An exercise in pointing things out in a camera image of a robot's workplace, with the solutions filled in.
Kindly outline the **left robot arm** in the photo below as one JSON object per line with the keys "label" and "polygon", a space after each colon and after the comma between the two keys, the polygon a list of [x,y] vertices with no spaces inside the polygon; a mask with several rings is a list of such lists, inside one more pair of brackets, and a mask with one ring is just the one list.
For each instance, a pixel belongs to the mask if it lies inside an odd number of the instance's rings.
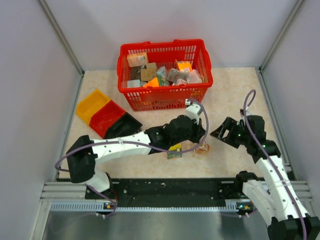
{"label": "left robot arm", "polygon": [[80,136],[66,152],[70,181],[85,184],[102,198],[109,198],[114,191],[112,180],[98,165],[122,157],[167,152],[170,147],[184,141],[198,144],[207,133],[200,118],[179,115],[167,124],[128,136],[102,140]]}

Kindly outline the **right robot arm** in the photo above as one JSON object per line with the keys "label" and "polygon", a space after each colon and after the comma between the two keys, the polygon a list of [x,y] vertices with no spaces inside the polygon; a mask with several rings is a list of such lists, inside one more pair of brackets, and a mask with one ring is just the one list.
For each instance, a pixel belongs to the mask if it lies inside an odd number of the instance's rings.
{"label": "right robot arm", "polygon": [[245,170],[236,175],[233,192],[250,199],[265,221],[269,239],[315,240],[319,236],[320,219],[309,214],[295,193],[279,148],[267,139],[262,116],[239,121],[227,117],[210,135],[236,149],[244,146],[262,172],[267,190],[254,173]]}

